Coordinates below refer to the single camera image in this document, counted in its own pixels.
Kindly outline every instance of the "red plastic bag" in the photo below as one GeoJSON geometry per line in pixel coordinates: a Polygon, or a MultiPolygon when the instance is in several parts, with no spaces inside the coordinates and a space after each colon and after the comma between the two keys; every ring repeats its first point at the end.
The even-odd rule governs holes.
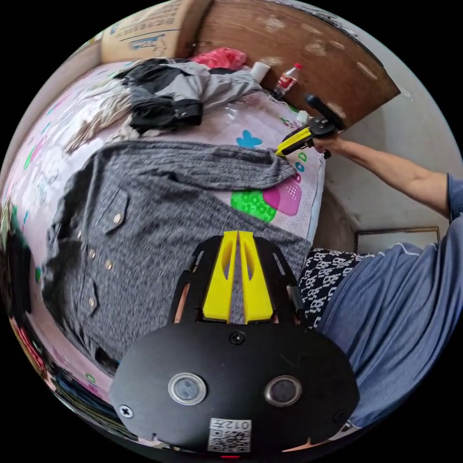
{"type": "Polygon", "coordinates": [[[246,53],[222,47],[194,56],[192,60],[209,68],[226,68],[237,71],[246,62],[246,53]]]}

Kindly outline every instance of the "blue butterfly print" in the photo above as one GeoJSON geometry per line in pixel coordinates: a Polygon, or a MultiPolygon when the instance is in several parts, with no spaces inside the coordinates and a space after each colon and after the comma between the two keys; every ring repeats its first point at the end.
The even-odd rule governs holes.
{"type": "Polygon", "coordinates": [[[262,144],[262,140],[260,138],[253,137],[249,130],[244,130],[243,137],[237,138],[236,143],[238,143],[238,146],[243,148],[255,148],[257,145],[262,144]]]}

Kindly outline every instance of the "cardboard box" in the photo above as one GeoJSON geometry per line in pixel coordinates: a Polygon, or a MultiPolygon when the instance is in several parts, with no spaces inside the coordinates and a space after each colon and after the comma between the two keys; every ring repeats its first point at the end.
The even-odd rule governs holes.
{"type": "Polygon", "coordinates": [[[101,61],[188,58],[213,0],[170,0],[139,11],[103,31],[101,61]]]}

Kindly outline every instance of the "wooden headboard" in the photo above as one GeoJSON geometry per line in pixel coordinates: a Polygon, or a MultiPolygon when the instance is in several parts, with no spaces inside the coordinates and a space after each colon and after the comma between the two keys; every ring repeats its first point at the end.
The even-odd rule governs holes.
{"type": "Polygon", "coordinates": [[[272,69],[262,82],[272,89],[294,63],[303,66],[299,84],[286,95],[305,109],[305,96],[322,99],[349,127],[397,96],[400,91],[382,64],[355,38],[294,7],[268,0],[215,0],[201,26],[194,54],[229,47],[272,69]]]}

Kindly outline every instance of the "person's hand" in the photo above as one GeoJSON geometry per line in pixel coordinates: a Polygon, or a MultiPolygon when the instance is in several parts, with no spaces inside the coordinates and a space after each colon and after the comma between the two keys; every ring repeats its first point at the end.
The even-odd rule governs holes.
{"type": "Polygon", "coordinates": [[[319,153],[324,153],[325,151],[341,151],[341,144],[342,140],[338,135],[313,139],[313,145],[319,153]]]}

